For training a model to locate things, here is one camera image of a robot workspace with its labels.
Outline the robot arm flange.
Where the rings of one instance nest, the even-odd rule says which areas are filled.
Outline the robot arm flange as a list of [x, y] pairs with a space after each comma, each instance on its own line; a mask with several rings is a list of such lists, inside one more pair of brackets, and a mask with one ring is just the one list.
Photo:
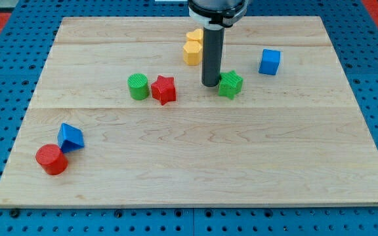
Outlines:
[[189, 15], [210, 30], [230, 28], [247, 12], [250, 0], [188, 0]]

